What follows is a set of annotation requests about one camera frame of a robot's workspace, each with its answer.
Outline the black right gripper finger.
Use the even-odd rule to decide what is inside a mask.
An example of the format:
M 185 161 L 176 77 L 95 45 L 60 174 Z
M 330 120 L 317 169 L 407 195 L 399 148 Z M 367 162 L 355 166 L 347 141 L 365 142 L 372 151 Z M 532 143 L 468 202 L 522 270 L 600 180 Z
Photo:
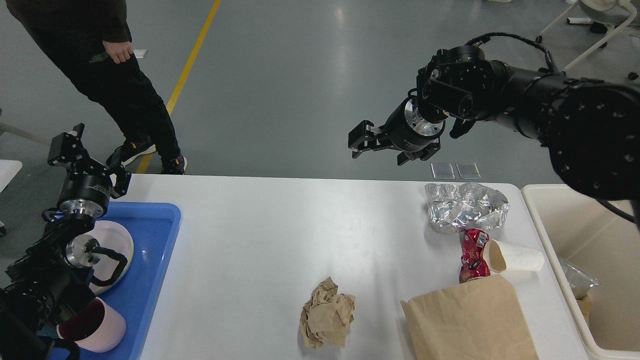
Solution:
M 368 151 L 392 150 L 393 142 L 384 132 L 384 127 L 377 127 L 369 120 L 362 120 L 348 134 L 348 148 L 352 151 L 351 158 L 357 159 Z
M 432 156 L 436 155 L 439 150 L 441 150 L 441 144 L 439 142 L 430 142 L 425 146 L 425 148 L 416 152 L 401 151 L 397 155 L 397 165 L 402 166 L 407 162 L 414 160 L 427 161 Z

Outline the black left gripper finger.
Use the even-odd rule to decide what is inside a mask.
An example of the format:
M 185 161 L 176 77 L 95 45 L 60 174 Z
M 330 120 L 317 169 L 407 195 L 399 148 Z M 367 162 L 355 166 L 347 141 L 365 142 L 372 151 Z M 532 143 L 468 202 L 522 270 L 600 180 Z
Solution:
M 131 173 L 126 170 L 122 161 L 123 149 L 116 149 L 106 161 L 106 174 L 108 176 L 115 175 L 115 181 L 110 190 L 110 198 L 118 199 L 128 193 L 131 182 Z
M 51 140 L 46 162 L 51 167 L 63 167 L 67 173 L 89 173 L 92 158 L 83 146 L 84 123 L 78 123 L 70 132 L 62 132 Z

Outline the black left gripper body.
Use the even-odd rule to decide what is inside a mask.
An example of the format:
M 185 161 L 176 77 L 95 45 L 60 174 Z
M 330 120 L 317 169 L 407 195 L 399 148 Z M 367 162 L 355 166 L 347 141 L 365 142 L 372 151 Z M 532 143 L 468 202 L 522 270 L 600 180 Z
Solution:
M 83 214 L 94 219 L 108 212 L 113 182 L 106 170 L 66 172 L 57 210 L 63 214 Z

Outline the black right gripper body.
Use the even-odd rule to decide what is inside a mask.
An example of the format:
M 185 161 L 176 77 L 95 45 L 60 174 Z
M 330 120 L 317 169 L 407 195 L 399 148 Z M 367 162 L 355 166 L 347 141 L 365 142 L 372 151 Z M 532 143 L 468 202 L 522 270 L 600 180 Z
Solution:
M 420 110 L 416 98 L 405 98 L 382 125 L 382 145 L 415 153 L 439 142 L 445 130 L 445 112 L 428 104 Z

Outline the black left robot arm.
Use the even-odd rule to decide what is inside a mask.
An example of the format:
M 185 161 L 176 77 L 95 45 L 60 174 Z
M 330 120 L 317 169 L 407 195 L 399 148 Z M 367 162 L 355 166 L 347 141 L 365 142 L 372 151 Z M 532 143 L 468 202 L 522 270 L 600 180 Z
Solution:
M 131 173 L 119 162 L 106 166 L 83 146 L 84 123 L 53 137 L 47 158 L 50 166 L 66 169 L 55 207 L 42 211 L 42 237 L 10 264 L 10 284 L 1 289 L 1 358 L 46 360 L 55 348 L 80 358 L 73 341 L 40 336 L 45 325 L 60 325 L 80 314 L 95 294 L 90 285 L 110 286 L 128 265 L 125 255 L 82 240 L 106 215 L 111 199 L 124 196 Z

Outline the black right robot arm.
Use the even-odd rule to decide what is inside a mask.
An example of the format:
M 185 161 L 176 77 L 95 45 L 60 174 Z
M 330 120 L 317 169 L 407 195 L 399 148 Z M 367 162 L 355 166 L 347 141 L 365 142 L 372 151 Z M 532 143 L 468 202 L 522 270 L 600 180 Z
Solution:
M 494 37 L 521 41 L 544 54 L 545 67 L 528 70 L 487 60 Z M 397 151 L 397 164 L 429 160 L 441 150 L 445 121 L 457 139 L 481 122 L 494 122 L 547 148 L 551 166 L 574 191 L 612 209 L 629 201 L 639 223 L 639 117 L 637 86 L 574 79 L 559 71 L 551 52 L 522 36 L 490 32 L 435 52 L 419 68 L 416 85 L 382 126 L 363 120 L 348 134 L 352 158 Z

